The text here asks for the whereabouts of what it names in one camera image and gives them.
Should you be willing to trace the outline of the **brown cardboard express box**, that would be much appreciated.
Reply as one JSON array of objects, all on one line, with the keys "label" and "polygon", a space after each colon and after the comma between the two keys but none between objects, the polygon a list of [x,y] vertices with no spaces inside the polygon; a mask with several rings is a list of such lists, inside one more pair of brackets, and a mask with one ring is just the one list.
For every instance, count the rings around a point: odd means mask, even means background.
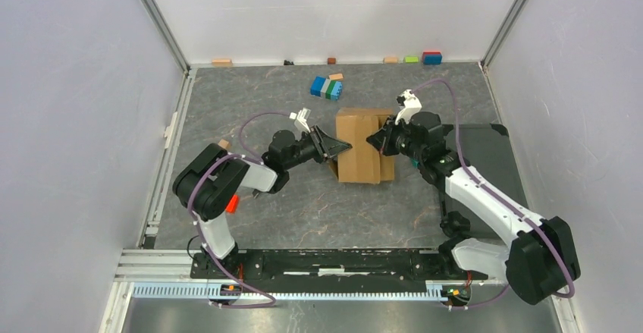
[{"label": "brown cardboard express box", "polygon": [[381,155],[366,141],[392,114],[387,108],[341,108],[337,112],[336,138],[352,146],[330,164],[340,183],[380,184],[394,180],[395,158]]}]

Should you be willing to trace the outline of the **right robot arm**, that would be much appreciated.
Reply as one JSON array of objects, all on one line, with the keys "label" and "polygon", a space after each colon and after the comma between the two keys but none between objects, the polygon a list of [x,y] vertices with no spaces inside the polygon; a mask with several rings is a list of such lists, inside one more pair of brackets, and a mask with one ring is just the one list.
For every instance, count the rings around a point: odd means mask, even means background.
[{"label": "right robot arm", "polygon": [[409,121],[390,116],[366,140],[383,156],[417,161],[426,182],[474,212],[502,240],[485,243],[464,235],[448,241],[438,257],[443,276],[481,272],[531,305],[551,295],[575,295],[580,268],[570,226],[530,211],[486,180],[460,146],[448,147],[438,115],[419,112]]}]

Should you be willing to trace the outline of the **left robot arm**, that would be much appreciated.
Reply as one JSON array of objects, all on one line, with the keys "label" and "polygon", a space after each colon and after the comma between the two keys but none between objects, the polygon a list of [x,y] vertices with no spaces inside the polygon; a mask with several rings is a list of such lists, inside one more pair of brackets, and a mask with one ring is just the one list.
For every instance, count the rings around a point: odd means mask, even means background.
[{"label": "left robot arm", "polygon": [[241,187],[277,193],[290,180],[290,169],[310,160],[329,162],[352,148],[317,126],[300,137],[279,130],[260,159],[228,152],[214,143],[204,148],[175,178],[172,191],[193,218],[202,249],[210,256],[209,268],[220,278],[237,271],[237,242],[227,223],[226,208]]}]

